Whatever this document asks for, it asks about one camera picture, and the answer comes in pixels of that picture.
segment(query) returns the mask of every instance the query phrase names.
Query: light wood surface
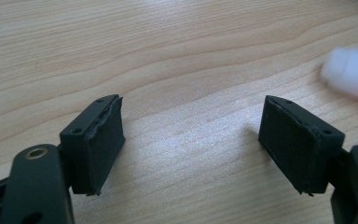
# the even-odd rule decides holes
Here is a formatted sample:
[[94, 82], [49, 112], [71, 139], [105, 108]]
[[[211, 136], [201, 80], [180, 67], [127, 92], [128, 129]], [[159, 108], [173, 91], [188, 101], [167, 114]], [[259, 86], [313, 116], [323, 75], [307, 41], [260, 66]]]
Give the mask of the light wood surface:
[[358, 0], [0, 0], [0, 179], [118, 93], [127, 142], [76, 223], [332, 223], [332, 188], [299, 195], [257, 133], [271, 94], [358, 144], [358, 101], [319, 79], [343, 46]]

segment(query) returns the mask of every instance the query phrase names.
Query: pink bottle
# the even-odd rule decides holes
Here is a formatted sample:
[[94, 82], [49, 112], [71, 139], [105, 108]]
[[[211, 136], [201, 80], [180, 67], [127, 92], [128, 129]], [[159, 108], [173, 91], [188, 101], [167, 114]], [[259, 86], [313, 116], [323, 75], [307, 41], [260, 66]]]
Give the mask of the pink bottle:
[[322, 77], [339, 91], [358, 97], [358, 49], [334, 49], [322, 68]]

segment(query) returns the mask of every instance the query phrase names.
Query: pink and white object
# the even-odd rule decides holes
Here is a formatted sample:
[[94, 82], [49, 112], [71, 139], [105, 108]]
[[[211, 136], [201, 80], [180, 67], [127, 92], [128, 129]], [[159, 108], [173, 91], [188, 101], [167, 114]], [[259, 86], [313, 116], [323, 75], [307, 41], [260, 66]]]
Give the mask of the pink and white object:
[[358, 49], [334, 49], [322, 68], [322, 78], [339, 91], [358, 97]]

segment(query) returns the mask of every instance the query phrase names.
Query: wooden table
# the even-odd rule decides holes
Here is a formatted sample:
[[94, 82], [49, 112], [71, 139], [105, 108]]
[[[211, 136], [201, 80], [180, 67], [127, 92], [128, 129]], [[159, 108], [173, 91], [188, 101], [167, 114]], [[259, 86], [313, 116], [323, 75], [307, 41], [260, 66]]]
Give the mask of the wooden table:
[[257, 133], [270, 94], [358, 144], [358, 101], [319, 78], [343, 46], [358, 0], [0, 0], [0, 179], [118, 93], [127, 142], [76, 223], [332, 223], [332, 188], [299, 195]]

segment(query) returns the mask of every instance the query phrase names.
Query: black object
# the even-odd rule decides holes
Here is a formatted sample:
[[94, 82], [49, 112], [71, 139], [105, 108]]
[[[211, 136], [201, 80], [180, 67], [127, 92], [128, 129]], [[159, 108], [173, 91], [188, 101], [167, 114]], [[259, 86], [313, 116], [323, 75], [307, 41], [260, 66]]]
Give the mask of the black object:
[[325, 193], [336, 223], [358, 223], [358, 146], [342, 149], [345, 134], [292, 101], [267, 96], [259, 141], [299, 193]]
[[68, 189], [99, 195], [124, 145], [121, 103], [98, 99], [60, 133], [59, 146], [20, 152], [0, 181], [0, 223], [74, 223]]

